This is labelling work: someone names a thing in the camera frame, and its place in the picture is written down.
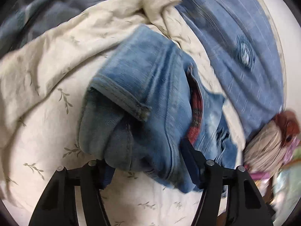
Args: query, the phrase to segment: frayed denim patch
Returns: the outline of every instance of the frayed denim patch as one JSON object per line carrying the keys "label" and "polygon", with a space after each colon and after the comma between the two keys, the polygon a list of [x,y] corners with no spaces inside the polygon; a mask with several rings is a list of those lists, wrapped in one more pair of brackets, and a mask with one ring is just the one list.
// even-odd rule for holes
{"label": "frayed denim patch", "polygon": [[236,58],[245,67],[253,71],[255,56],[249,40],[244,36],[237,36]]}

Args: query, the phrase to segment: bed sheet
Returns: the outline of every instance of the bed sheet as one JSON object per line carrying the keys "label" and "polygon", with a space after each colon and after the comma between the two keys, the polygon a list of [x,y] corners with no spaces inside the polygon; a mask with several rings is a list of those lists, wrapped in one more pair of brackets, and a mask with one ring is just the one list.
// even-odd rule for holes
{"label": "bed sheet", "polygon": [[[139,24],[173,40],[195,60],[203,85],[224,94],[203,46],[174,8],[179,2],[107,0],[2,59],[3,126],[14,134],[0,140],[1,147],[6,146],[1,155],[7,182],[2,182],[1,190],[10,203],[30,215],[56,167],[72,169],[93,159],[75,142],[82,98],[115,46]],[[245,144],[243,130],[229,100],[223,112],[238,147],[238,165]],[[113,226],[167,226],[190,225],[201,193],[183,194],[143,173],[116,171],[101,196]],[[220,212],[225,208],[226,199],[222,199]],[[80,211],[79,220],[84,224]],[[27,225],[28,221],[18,223]]]}

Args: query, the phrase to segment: cream fabric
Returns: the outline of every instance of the cream fabric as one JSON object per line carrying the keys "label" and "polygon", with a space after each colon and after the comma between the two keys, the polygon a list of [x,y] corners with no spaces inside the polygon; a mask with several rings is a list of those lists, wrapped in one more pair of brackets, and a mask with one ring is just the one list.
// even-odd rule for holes
{"label": "cream fabric", "polygon": [[[72,169],[92,159],[75,146],[82,98],[115,46],[141,23],[190,54],[203,85],[222,93],[204,47],[174,8],[179,2],[103,1],[1,60],[0,166],[4,173],[0,167],[0,181],[4,197],[32,212],[56,167]],[[223,111],[240,164],[243,130],[228,100]],[[166,226],[190,225],[201,194],[185,195],[142,173],[117,171],[102,196],[114,226]]]}

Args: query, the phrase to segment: brown object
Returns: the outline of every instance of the brown object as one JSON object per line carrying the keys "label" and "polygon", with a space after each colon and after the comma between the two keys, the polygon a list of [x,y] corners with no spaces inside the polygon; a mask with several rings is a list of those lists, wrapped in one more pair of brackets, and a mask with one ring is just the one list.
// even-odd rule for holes
{"label": "brown object", "polygon": [[300,133],[300,126],[293,111],[284,111],[274,116],[273,120],[281,129],[282,145],[289,146],[294,136]]}

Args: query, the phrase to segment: silver screw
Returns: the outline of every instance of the silver screw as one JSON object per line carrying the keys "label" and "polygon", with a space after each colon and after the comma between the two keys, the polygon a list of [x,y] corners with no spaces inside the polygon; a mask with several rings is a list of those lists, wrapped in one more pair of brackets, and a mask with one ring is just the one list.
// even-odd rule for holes
{"label": "silver screw", "polygon": [[243,166],[239,166],[239,167],[238,167],[238,170],[241,171],[241,172],[244,172],[246,169],[245,169],[245,167],[243,167]]}
{"label": "silver screw", "polygon": [[60,172],[60,171],[62,171],[62,170],[64,170],[64,167],[63,167],[63,166],[59,166],[59,167],[57,168],[57,171],[58,171],[58,172]]}
{"label": "silver screw", "polygon": [[213,166],[213,165],[214,165],[214,161],[213,161],[213,160],[207,160],[207,161],[206,161],[206,164],[207,164],[208,166]]}
{"label": "silver screw", "polygon": [[95,161],[95,160],[89,161],[89,162],[88,162],[88,165],[89,165],[90,167],[94,167],[94,166],[96,165],[96,161]]}

